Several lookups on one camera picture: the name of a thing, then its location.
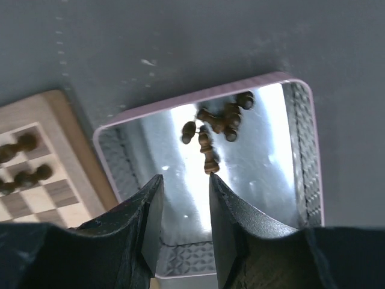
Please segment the dark bishop chess piece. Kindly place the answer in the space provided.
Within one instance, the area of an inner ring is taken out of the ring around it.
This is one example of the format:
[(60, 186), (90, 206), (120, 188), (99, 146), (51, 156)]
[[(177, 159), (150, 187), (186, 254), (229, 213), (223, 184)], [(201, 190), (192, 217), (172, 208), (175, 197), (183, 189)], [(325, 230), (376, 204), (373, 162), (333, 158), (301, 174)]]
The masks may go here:
[(209, 134), (206, 131), (199, 132), (200, 152), (205, 156), (204, 171), (205, 174), (217, 173), (220, 170), (219, 164), (214, 156), (214, 149)]

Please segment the dark pawn chess piece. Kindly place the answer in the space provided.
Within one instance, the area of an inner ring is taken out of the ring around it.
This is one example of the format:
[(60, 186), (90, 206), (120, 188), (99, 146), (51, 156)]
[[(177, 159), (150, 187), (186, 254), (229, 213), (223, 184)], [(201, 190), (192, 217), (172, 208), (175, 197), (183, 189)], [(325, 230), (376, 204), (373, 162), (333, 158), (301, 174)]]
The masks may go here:
[(22, 170), (16, 174), (13, 181), (4, 182), (1, 179), (1, 194), (12, 194), (16, 189), (29, 189), (37, 185), (39, 181), (45, 181), (53, 175), (51, 166), (42, 164), (34, 172)]

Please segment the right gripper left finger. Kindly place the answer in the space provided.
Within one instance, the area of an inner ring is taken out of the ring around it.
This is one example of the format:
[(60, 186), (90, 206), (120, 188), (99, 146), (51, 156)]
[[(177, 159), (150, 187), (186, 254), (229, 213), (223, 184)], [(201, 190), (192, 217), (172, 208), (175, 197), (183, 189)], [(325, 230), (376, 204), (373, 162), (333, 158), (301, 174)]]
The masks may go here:
[(74, 288), (149, 288), (159, 253), (164, 178), (76, 228), (81, 236)]

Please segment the dark rook chess piece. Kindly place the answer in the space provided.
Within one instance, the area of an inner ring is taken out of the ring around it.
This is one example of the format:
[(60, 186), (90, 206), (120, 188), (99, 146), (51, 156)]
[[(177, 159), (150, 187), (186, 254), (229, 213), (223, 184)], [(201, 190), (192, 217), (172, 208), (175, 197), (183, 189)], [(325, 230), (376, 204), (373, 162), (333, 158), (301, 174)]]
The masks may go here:
[(19, 152), (33, 151), (38, 145), (37, 137), (32, 133), (24, 133), (16, 143), (1, 146), (1, 164), (12, 160)]

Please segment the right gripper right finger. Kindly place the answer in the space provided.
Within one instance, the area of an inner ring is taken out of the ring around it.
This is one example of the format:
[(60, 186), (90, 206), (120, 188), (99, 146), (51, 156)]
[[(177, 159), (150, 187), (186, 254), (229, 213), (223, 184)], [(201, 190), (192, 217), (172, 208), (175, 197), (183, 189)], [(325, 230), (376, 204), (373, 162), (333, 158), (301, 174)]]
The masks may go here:
[(304, 287), (297, 229), (241, 199), (214, 173), (209, 204), (219, 288)]

